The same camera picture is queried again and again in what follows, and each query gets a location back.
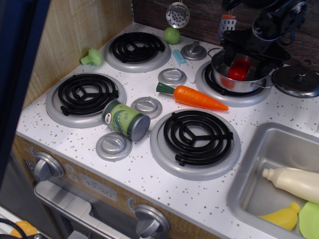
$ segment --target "toy carrot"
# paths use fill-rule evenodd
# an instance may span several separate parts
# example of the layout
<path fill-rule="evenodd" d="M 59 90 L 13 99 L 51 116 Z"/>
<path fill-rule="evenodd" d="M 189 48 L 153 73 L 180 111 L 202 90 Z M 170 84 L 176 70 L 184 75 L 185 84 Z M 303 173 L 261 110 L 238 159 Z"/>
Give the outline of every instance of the toy carrot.
<path fill-rule="evenodd" d="M 173 94 L 177 102 L 183 103 L 189 106 L 196 106 L 209 110 L 227 111 L 228 107 L 221 102 L 214 100 L 208 95 L 203 94 L 197 90 L 194 90 L 187 86 L 177 86 L 176 89 L 159 83 L 157 92 Z"/>

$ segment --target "black coil burner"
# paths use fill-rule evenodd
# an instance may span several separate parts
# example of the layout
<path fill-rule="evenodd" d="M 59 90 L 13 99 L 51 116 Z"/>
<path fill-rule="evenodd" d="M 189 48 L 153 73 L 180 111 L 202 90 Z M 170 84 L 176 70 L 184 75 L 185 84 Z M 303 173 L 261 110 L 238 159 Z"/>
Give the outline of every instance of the black coil burner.
<path fill-rule="evenodd" d="M 224 88 L 222 88 L 220 85 L 218 85 L 215 81 L 214 73 L 213 73 L 213 67 L 211 64 L 207 65 L 204 71 L 205 81 L 207 84 L 217 92 L 219 92 L 223 96 L 234 96 L 234 97 L 240 97 L 240 96 L 253 96 L 255 94 L 258 94 L 263 90 L 263 88 L 258 88 L 252 92 L 248 93 L 238 93 L 238 92 L 232 92 L 228 91 Z"/>
<path fill-rule="evenodd" d="M 198 128 L 206 133 L 196 135 Z M 172 113 L 163 132 L 181 166 L 209 165 L 222 160 L 228 155 L 233 141 L 233 133 L 225 123 L 203 111 Z"/>
<path fill-rule="evenodd" d="M 110 46 L 110 52 L 123 63 L 146 62 L 164 50 L 165 46 L 158 37 L 144 32 L 125 33 Z"/>
<path fill-rule="evenodd" d="M 104 109 L 119 92 L 109 78 L 98 74 L 74 75 L 58 89 L 61 110 L 68 115 L 89 115 Z"/>

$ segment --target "toy can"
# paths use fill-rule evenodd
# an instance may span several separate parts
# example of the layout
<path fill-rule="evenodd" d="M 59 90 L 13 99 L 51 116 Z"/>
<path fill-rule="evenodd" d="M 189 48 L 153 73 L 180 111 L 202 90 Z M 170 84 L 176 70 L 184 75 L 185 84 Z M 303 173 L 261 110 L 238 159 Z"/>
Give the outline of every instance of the toy can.
<path fill-rule="evenodd" d="M 102 122 L 132 141 L 139 141 L 149 130 L 151 119 L 149 116 L 113 100 L 105 106 Z"/>

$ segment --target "white speckled countertop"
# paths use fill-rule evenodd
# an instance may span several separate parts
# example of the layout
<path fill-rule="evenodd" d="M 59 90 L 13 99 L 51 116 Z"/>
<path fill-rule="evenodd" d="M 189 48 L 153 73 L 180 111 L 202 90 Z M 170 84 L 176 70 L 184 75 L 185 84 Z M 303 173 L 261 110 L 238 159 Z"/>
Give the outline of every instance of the white speckled countertop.
<path fill-rule="evenodd" d="M 124 32 L 143 31 L 160 37 L 163 31 L 132 23 Z M 194 40 L 181 37 L 178 44 L 170 45 L 171 50 L 181 49 L 192 44 Z M 201 42 L 207 50 L 216 46 Z M 188 62 L 193 71 L 205 62 Z M 99 158 L 95 151 L 96 142 L 103 135 L 111 132 L 105 125 L 77 129 L 54 122 L 45 109 L 46 93 L 25 108 L 17 127 L 17 135 L 22 136 L 93 173 L 175 213 L 195 225 L 221 237 L 231 239 L 272 239 L 266 234 L 238 220 L 226 205 L 227 191 L 236 175 L 242 157 L 250 143 L 256 128 L 266 122 L 277 122 L 304 133 L 318 137 L 316 133 L 319 122 L 318 97 L 300 99 L 288 96 L 273 87 L 268 98 L 251 107 L 230 108 L 227 112 L 217 112 L 229 121 L 241 140 L 241 155 L 238 164 L 225 175 L 208 181 L 189 181 L 177 178 L 163 170 L 153 159 L 149 137 L 155 123 L 162 117 L 176 110 L 189 109 L 177 103 L 171 95 L 156 92 L 158 74 L 166 68 L 178 68 L 173 56 L 161 68 L 148 73 L 123 73 L 109 66 L 105 61 L 95 67 L 91 64 L 80 65 L 67 76 L 78 73 L 102 73 L 122 83 L 127 94 L 126 105 L 140 97 L 154 97 L 162 106 L 161 116 L 151 120 L 147 135 L 133 143 L 132 153 L 117 162 L 108 162 Z M 195 84 L 185 85 L 195 88 Z"/>

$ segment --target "stainless steel sink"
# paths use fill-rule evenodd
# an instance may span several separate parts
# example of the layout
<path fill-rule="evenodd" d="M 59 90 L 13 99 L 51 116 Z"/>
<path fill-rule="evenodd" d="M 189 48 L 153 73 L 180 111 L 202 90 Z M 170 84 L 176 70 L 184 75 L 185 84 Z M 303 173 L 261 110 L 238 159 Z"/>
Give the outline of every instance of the stainless steel sink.
<path fill-rule="evenodd" d="M 319 173 L 319 138 L 277 123 L 256 129 L 227 194 L 227 204 L 240 220 L 281 239 L 301 239 L 299 225 L 286 230 L 257 216 L 306 201 L 276 188 L 262 177 L 264 168 L 292 167 Z"/>

